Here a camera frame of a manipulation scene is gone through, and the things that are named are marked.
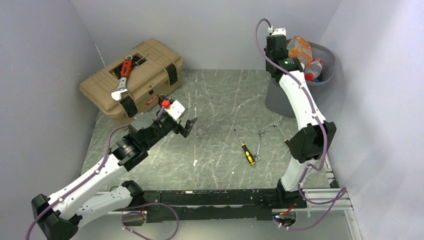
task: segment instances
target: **combination wrench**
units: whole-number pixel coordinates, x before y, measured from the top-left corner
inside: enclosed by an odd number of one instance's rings
[[[259,162],[261,160],[261,157],[259,156],[259,150],[261,149],[261,141],[262,137],[265,134],[265,130],[259,129],[257,133],[259,134],[259,140],[257,141],[256,154],[253,155],[253,159],[255,160],[255,162]]]

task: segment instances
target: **orange bottle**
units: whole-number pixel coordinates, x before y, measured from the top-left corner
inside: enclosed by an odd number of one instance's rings
[[[294,36],[287,43],[288,57],[296,57],[306,68],[312,61],[312,47],[301,36]]]

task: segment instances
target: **adjustable wrench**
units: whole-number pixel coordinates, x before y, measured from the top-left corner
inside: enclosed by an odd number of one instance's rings
[[[114,92],[112,92],[112,98],[115,101],[120,101],[123,94],[128,93],[127,79],[130,76],[131,65],[133,65],[133,56],[126,56],[122,64],[122,70],[120,72],[119,86]]]
[[[259,150],[261,149],[261,141],[262,141],[262,137],[265,134],[265,130],[259,129],[258,134],[259,134],[259,141],[257,142],[256,154],[253,155],[253,159],[256,162],[259,162],[261,160],[261,157],[259,156]]]

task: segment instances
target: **toolbox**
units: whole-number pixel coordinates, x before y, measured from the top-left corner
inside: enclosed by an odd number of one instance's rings
[[[126,56],[132,56],[132,66],[126,81],[128,93],[121,101],[111,94],[121,78]],[[169,95],[183,84],[183,59],[156,39],[137,45],[104,69],[84,80],[79,89],[107,117],[119,126],[131,123],[137,113],[150,110],[160,95]]]

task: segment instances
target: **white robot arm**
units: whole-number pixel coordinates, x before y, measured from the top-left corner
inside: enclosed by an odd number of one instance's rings
[[[295,76],[301,82],[302,86],[306,86],[305,74],[303,72],[297,70],[291,71],[290,73],[293,74],[293,76]],[[318,125],[318,123],[316,123],[315,121],[315,116],[318,116],[322,124],[325,123],[326,118],[318,110],[318,107],[315,105],[313,98],[311,98],[311,100],[316,113],[312,113],[309,100],[306,97],[302,87],[297,85],[290,76],[286,74],[283,75],[278,83],[284,90],[288,97],[288,100],[290,101],[290,104],[294,111],[294,115],[297,119],[297,127],[299,131],[313,123],[315,123],[315,125]],[[307,91],[307,94],[310,95],[309,89],[307,87],[305,87],[304,89]],[[284,189],[288,192],[297,191],[298,182],[301,179],[305,167],[308,164],[315,164],[316,161],[316,159],[312,158],[300,163],[292,156],[287,171],[281,178],[281,183]]]
[[[262,21],[266,21],[271,26],[268,20],[262,19],[256,25],[256,32]],[[279,80],[278,84],[287,95],[297,120],[299,132],[292,139],[285,141],[292,157],[286,173],[279,182],[283,188],[281,189],[282,195],[287,195],[287,193],[298,190],[298,184],[305,177],[303,176],[304,169],[315,164],[321,158],[322,153],[327,151],[336,132],[336,125],[334,122],[327,122],[315,104],[306,85],[303,73],[304,65],[295,57],[287,59],[289,54],[286,30],[269,28],[265,52],[262,52],[257,38],[255,40],[258,50],[266,59],[266,70],[271,77]]]
[[[145,202],[143,190],[134,181],[126,181],[103,195],[95,194],[144,160],[148,150],[169,132],[188,137],[197,118],[187,120],[182,126],[180,118],[186,108],[181,103],[161,95],[159,106],[156,120],[149,114],[141,114],[137,121],[125,125],[128,134],[111,148],[108,146],[105,157],[78,179],[50,196],[39,194],[31,201],[35,220],[26,234],[27,240],[35,224],[48,240],[69,240],[94,219]]]

